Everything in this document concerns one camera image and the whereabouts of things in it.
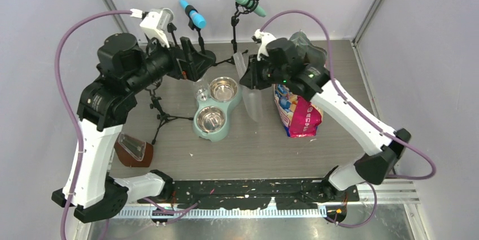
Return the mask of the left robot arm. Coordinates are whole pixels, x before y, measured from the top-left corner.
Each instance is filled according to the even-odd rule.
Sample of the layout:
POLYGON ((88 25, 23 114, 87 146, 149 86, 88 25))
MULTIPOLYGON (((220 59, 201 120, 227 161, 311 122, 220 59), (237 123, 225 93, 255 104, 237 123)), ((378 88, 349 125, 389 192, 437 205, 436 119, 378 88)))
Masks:
POLYGON ((98 49, 100 75, 82 91, 77 109, 83 136, 78 147, 82 164, 69 177, 76 181, 73 197, 68 199, 69 185, 52 194, 59 206, 74 207, 79 221, 110 219, 127 203, 143 198, 154 197, 161 203, 172 198, 173 180, 159 170, 131 178, 113 178, 107 171, 139 92, 163 76, 197 81, 215 64, 212 51, 197 51, 187 37, 181 37, 180 42, 179 47, 156 45, 146 53, 134 35, 119 33, 109 36, 98 49))

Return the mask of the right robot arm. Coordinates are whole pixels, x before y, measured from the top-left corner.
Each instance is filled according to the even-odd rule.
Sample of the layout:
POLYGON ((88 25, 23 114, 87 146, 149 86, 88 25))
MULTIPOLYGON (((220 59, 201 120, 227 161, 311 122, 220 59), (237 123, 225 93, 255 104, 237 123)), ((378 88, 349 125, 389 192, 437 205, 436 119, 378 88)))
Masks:
POLYGON ((335 167, 325 177, 323 195, 338 200, 352 185, 382 184, 402 157, 411 134, 395 130, 361 106, 325 67, 324 49, 294 43, 272 35, 253 37, 258 53, 250 56, 240 84, 249 89, 284 85, 320 108, 338 122, 359 143, 364 155, 345 166, 335 167))

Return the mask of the clear plastic scoop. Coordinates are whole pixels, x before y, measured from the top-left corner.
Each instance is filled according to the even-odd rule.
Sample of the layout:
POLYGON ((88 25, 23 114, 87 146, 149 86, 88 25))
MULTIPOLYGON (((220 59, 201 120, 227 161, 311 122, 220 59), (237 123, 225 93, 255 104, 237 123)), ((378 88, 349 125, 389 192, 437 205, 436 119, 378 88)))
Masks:
MULTIPOLYGON (((246 73, 246 64, 243 58, 243 54, 239 52, 234 53, 233 61, 236 66, 238 77, 242 78, 242 76, 246 73)), ((262 94, 260 90, 249 89, 243 85, 241 86, 241 88, 242 100, 245 104, 247 114, 252 120, 259 123, 263 117, 262 94)))

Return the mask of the colourful cat food bag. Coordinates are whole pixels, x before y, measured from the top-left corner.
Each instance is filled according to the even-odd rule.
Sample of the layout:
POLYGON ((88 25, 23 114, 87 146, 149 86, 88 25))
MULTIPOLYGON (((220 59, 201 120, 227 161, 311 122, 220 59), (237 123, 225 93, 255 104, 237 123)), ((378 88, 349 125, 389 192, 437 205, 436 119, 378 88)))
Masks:
MULTIPOLYGON (((315 67, 325 66, 327 52, 314 45, 305 32, 301 30, 295 32, 289 40, 295 44, 298 54, 306 64, 311 63, 315 67)), ((273 92, 275 104, 288 137, 314 137, 318 126, 323 121, 323 111, 301 96, 293 94, 284 85, 275 85, 273 92)))

